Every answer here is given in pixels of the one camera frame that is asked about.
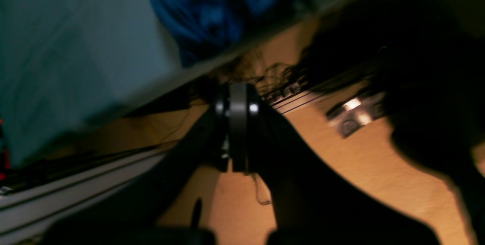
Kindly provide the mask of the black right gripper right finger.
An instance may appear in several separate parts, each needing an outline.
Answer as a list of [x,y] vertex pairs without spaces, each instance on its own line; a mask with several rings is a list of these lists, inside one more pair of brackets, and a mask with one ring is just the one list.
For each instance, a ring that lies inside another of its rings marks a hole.
[[249,94],[248,168],[271,197],[277,229],[269,245],[438,245],[429,226],[382,204],[333,171],[291,123]]

